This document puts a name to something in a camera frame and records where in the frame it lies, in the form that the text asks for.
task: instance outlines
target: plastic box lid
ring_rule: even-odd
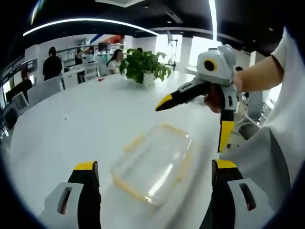
[[[112,166],[113,182],[132,197],[163,204],[187,173],[192,140],[171,125],[156,125],[124,148]]]

